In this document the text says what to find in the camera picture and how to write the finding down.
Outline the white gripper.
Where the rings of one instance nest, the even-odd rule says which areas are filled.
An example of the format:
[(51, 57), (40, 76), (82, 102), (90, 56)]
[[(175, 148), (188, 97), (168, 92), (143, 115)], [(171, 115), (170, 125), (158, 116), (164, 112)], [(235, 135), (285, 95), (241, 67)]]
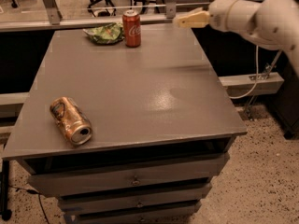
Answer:
[(239, 0), (215, 0), (208, 6), (207, 11), (197, 11), (180, 15), (173, 19), (173, 23), (180, 28), (204, 28), (210, 25), (221, 32), (233, 32), (228, 25), (230, 10)]

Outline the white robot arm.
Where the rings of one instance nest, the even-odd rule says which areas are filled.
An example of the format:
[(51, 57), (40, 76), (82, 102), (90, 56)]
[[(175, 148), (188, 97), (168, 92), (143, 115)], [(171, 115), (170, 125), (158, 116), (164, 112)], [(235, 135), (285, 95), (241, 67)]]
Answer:
[(211, 28), (240, 35), (252, 44), (282, 50), (299, 75), (299, 7), (294, 0), (213, 0), (174, 18), (181, 28)]

